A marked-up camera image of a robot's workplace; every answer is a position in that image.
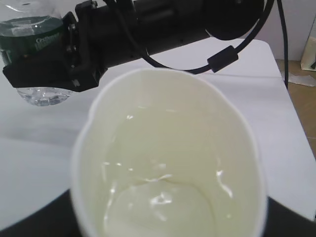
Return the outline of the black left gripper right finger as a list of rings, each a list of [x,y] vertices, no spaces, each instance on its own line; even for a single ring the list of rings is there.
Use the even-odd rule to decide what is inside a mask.
[[[268,215],[263,237],[315,237],[316,223],[268,198]]]

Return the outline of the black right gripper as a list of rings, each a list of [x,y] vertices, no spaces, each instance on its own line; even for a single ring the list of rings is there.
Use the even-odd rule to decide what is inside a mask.
[[[78,21],[69,30],[70,56],[32,56],[2,72],[14,88],[56,87],[82,92],[98,87],[108,68],[148,56],[145,27],[153,16],[151,0],[87,0],[75,7]]]

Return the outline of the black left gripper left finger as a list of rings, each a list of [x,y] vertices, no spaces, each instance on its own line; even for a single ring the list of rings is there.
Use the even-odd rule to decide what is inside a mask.
[[[2,237],[80,237],[81,233],[71,204],[70,191],[0,231]]]

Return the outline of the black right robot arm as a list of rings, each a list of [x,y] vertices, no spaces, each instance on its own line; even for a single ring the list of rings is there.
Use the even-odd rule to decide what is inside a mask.
[[[63,18],[64,36],[33,55],[5,66],[14,88],[56,87],[82,92],[99,85],[108,68],[213,36],[234,40],[191,74],[217,72],[238,59],[257,36],[273,7],[271,0],[84,1]]]

